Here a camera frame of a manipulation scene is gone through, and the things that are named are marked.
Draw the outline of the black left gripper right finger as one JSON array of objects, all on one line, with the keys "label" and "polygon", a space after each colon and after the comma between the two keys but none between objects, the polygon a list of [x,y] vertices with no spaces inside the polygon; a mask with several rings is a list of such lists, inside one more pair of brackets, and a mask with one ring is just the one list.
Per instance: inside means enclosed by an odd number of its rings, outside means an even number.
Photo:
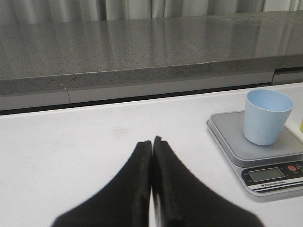
[{"label": "black left gripper right finger", "polygon": [[159,227],[262,227],[253,213],[199,181],[168,142],[157,136],[152,153],[152,194]]}]

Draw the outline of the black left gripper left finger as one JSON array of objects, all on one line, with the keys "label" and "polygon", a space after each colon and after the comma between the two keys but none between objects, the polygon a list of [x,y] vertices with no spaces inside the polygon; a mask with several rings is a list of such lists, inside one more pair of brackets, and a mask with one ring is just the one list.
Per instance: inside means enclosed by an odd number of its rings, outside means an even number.
[{"label": "black left gripper left finger", "polygon": [[60,215],[54,227],[147,227],[152,144],[139,142],[117,175],[98,193]]}]

